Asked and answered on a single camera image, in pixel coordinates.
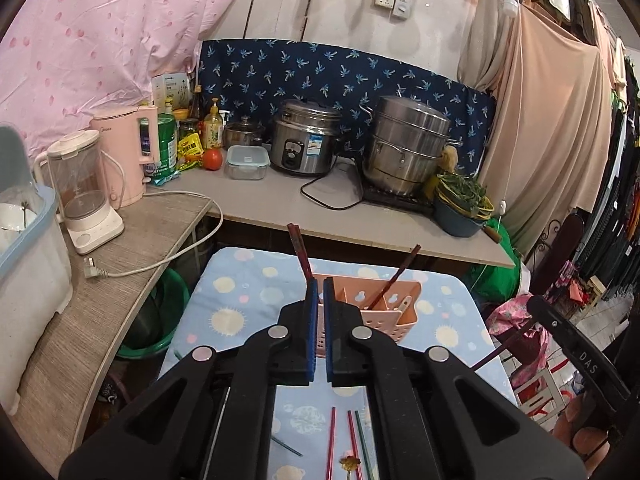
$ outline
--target navy blue fabric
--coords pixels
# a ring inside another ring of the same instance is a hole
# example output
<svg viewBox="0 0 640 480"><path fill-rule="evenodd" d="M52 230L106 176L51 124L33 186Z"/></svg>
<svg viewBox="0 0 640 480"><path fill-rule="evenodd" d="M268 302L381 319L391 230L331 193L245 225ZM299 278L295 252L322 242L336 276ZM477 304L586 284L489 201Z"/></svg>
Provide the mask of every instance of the navy blue fabric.
<svg viewBox="0 0 640 480"><path fill-rule="evenodd" d="M476 171L494 119L495 101L485 93L401 61L358 50L284 40L212 40L202 45L200 83L206 104L234 118L249 115L268 124L285 99L308 98L342 114L345 156L362 154L369 116L383 95L410 97L451 120L450 136L461 140L459 169Z"/></svg>

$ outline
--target metal bolt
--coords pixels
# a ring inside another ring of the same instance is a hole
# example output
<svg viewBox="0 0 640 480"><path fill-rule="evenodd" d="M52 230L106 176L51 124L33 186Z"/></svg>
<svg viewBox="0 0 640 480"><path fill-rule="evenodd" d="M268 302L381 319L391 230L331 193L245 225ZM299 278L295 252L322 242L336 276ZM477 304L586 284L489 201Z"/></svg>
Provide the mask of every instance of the metal bolt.
<svg viewBox="0 0 640 480"><path fill-rule="evenodd" d="M434 346L429 348L429 359L439 363L443 363L449 359L449 351L442 346Z"/></svg>
<svg viewBox="0 0 640 480"><path fill-rule="evenodd" d="M191 352L191 357L196 359L196 361L208 361L211 359L213 355L213 350L208 346L198 346L193 352Z"/></svg>
<svg viewBox="0 0 640 480"><path fill-rule="evenodd" d="M351 330L351 335L356 339L369 339L373 332L368 326L357 326L353 330Z"/></svg>
<svg viewBox="0 0 640 480"><path fill-rule="evenodd" d="M287 336L287 334L289 333L289 330L287 330L287 327L283 325L273 325L269 329L268 333L269 333L269 336L274 339L282 339L283 337Z"/></svg>

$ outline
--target green can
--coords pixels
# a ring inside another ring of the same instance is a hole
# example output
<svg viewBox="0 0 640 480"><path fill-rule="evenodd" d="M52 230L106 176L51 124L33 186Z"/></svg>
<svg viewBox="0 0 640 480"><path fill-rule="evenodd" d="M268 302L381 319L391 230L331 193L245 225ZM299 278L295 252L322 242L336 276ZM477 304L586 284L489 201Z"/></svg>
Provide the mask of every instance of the green can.
<svg viewBox="0 0 640 480"><path fill-rule="evenodd" d="M145 174L154 178L164 178L173 174L178 161L175 118L171 114L158 114L158 145L160 162L155 165L145 164Z"/></svg>

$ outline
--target red tomato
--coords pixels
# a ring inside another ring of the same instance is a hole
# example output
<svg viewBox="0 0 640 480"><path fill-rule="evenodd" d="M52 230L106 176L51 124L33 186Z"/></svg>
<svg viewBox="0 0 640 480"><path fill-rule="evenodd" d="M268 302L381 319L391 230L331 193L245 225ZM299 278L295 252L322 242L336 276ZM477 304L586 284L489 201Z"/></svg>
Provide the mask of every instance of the red tomato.
<svg viewBox="0 0 640 480"><path fill-rule="evenodd" d="M206 170L219 170L222 167L222 152L215 148L209 148L202 154L202 166Z"/></svg>

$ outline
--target pink floral cloth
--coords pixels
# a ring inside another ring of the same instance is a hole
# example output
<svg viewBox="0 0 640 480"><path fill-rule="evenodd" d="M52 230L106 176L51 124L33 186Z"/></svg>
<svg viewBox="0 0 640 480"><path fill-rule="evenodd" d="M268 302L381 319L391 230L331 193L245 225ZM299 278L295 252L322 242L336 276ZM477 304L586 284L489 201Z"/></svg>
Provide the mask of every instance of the pink floral cloth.
<svg viewBox="0 0 640 480"><path fill-rule="evenodd" d="M531 294L523 294L503 303L486 320L487 330L493 336L507 332L510 328L519 329L531 319L527 312L527 301ZM520 366L510 377L511 386L517 388L526 383L546 366L546 348L549 345L549 332L539 324L527 330L522 336L533 338L540 334L540 353L530 365Z"/></svg>
<svg viewBox="0 0 640 480"><path fill-rule="evenodd" d="M34 156L151 78L194 66L198 37L232 0L27 0L0 43L0 121Z"/></svg>

